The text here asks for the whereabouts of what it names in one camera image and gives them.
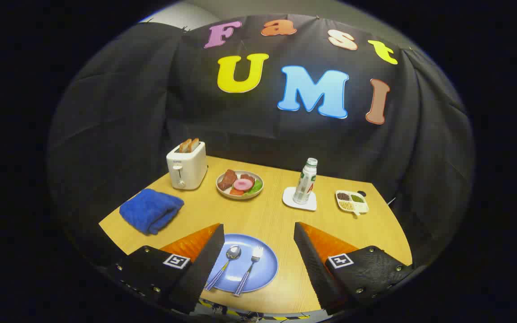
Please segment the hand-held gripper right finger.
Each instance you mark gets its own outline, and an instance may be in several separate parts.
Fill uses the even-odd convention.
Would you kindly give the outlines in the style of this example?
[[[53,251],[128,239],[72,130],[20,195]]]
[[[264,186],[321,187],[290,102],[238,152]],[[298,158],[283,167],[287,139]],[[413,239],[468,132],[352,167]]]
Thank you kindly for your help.
[[[328,314],[368,307],[413,277],[383,249],[355,247],[307,223],[297,222],[294,241],[318,302]]]

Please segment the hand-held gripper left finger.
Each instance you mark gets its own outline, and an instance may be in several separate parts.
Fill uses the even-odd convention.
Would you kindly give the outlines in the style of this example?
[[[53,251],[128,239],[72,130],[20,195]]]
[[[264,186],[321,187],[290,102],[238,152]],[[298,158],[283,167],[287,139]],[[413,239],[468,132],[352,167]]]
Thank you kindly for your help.
[[[106,276],[153,306],[189,314],[224,244],[216,223],[162,248],[143,245],[106,267]]]

